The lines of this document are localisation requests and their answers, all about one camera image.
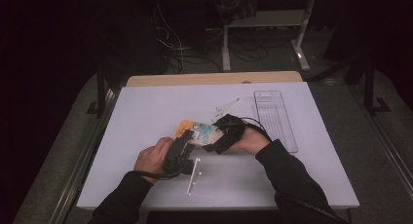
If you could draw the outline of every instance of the white plastic piece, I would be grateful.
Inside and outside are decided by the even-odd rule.
[[[256,91],[254,99],[258,121],[263,125],[267,134],[273,140],[278,138],[289,153],[298,152],[282,93],[279,91]]]
[[[197,183],[197,178],[201,175],[201,168],[200,168],[200,161],[201,159],[197,158],[195,160],[194,169],[192,170],[191,180],[189,180],[188,190],[186,191],[187,196],[191,196],[192,188]]]
[[[241,100],[237,98],[237,100],[231,101],[228,104],[225,104],[220,107],[216,107],[215,114],[212,117],[212,122],[215,123],[217,120],[220,118],[224,117],[226,114],[228,114],[234,107],[240,102]]]

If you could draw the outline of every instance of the black jacket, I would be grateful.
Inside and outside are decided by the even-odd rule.
[[[264,166],[276,190],[275,200],[283,223],[338,223],[322,189],[306,172],[304,165],[291,156],[279,140],[255,156]],[[119,186],[94,211],[90,223],[133,223],[139,219],[139,208],[152,184],[130,171]]]

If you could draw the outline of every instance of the hand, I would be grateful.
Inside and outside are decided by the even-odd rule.
[[[164,164],[165,155],[167,154],[173,139],[170,137],[163,137],[158,140],[155,146],[151,146],[140,151],[134,164],[133,170],[146,171],[151,173],[164,173],[162,166]],[[151,183],[155,183],[155,178],[142,176]]]
[[[231,146],[231,149],[242,149],[251,155],[256,155],[269,143],[270,141],[260,132],[251,128],[246,128],[242,138]]]

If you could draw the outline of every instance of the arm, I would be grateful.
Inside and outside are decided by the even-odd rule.
[[[161,138],[155,146],[141,151],[133,170],[162,173],[164,158],[172,142],[171,138]],[[140,205],[156,181],[129,171],[119,186],[94,210],[90,223],[136,222],[139,219]]]
[[[279,140],[270,143],[259,132],[246,129],[243,138],[233,148],[255,155],[264,166],[276,190],[275,200],[282,213],[283,223],[337,223],[293,201],[304,202],[325,210],[327,215],[335,216],[322,189],[307,173],[304,165],[291,156]]]

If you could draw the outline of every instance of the cable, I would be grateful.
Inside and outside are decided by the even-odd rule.
[[[169,39],[169,32],[166,28],[164,27],[156,27],[156,29],[164,29],[164,31],[167,33],[167,40]]]
[[[251,56],[251,55],[248,55],[246,53],[243,53],[243,52],[235,49],[232,46],[228,46],[228,48],[231,49],[231,52],[234,56],[236,56],[237,58],[239,58],[241,60],[244,60],[244,61],[259,61],[261,59],[259,53],[257,53],[258,57],[256,57],[256,56]],[[241,57],[240,55],[250,57],[251,59],[245,59],[245,58]]]
[[[157,6],[158,13],[159,13],[159,16],[161,17],[162,21],[163,21],[164,24],[167,26],[167,28],[173,33],[173,35],[175,35],[176,39],[178,39],[179,49],[180,49],[180,53],[181,53],[181,62],[180,62],[180,65],[181,65],[181,71],[183,71],[183,70],[185,70],[185,68],[184,68],[184,66],[183,66],[183,53],[182,53],[182,43],[181,43],[181,40],[180,40],[179,36],[176,34],[176,32],[173,31],[172,28],[170,28],[170,26],[169,26],[169,25],[167,24],[167,22],[165,21],[164,16],[162,15],[162,12],[161,12],[161,8],[159,7],[159,4],[157,4],[156,6]]]
[[[220,52],[220,49],[216,50],[216,53],[212,58],[205,57],[205,56],[185,56],[185,57],[194,57],[194,58],[204,59],[206,61],[202,61],[202,62],[195,62],[195,61],[189,61],[189,60],[184,60],[184,61],[190,64],[206,64],[206,63],[211,62],[216,66],[216,68],[218,69],[218,72],[221,73],[222,72],[221,67],[219,66],[217,62],[215,62],[216,58],[219,55],[219,52]]]
[[[204,42],[204,47],[201,48],[201,51],[198,50],[198,48],[192,48],[192,47],[184,47],[182,48],[183,51],[185,51],[185,54],[183,55],[184,57],[186,56],[204,56],[205,53],[209,52],[212,48],[219,46],[219,48],[221,48],[222,46],[222,41],[218,41],[218,39],[220,37],[222,37],[223,32],[222,31],[218,31],[218,33],[216,35],[214,35],[212,38],[210,39],[206,39],[206,41]],[[179,51],[179,48],[175,48],[172,51]]]
[[[173,74],[178,74],[179,67],[175,67],[172,63],[170,63],[170,59],[168,59],[168,58],[167,58],[167,62],[168,62],[169,67],[172,69]]]
[[[170,48],[170,49],[173,48],[173,44],[171,44],[171,43],[164,42],[164,41],[162,41],[161,39],[156,39],[156,40],[159,41],[159,42],[161,42],[162,44],[164,44],[166,47],[168,47],[168,48]]]
[[[251,38],[253,39],[253,41],[255,42],[255,41],[258,41],[258,39],[256,39],[254,36],[251,36]],[[244,47],[243,45],[242,45],[242,43],[241,42],[236,42],[243,50],[245,50],[246,52],[254,52],[254,51],[257,51],[259,48],[262,48],[262,46],[265,44],[265,41],[264,42],[262,42],[262,43],[259,43],[259,44],[257,44],[257,45],[254,45],[255,47],[253,47],[253,48],[249,48],[249,47]]]
[[[257,123],[257,124],[259,125],[259,127],[260,127],[264,132],[267,132],[267,131],[265,130],[264,126],[262,126],[262,124],[261,124],[260,122],[258,122],[257,120],[254,120],[254,119],[249,118],[249,117],[242,117],[242,118],[240,118],[240,119],[252,120],[252,121],[254,121],[255,123]]]
[[[266,48],[266,49],[272,49],[272,48],[282,47],[282,46],[285,46],[285,45],[289,46],[290,43],[291,43],[291,38],[287,38],[287,39],[285,39],[284,42],[278,42],[277,45],[272,45],[272,46],[264,46],[263,45],[263,47]]]

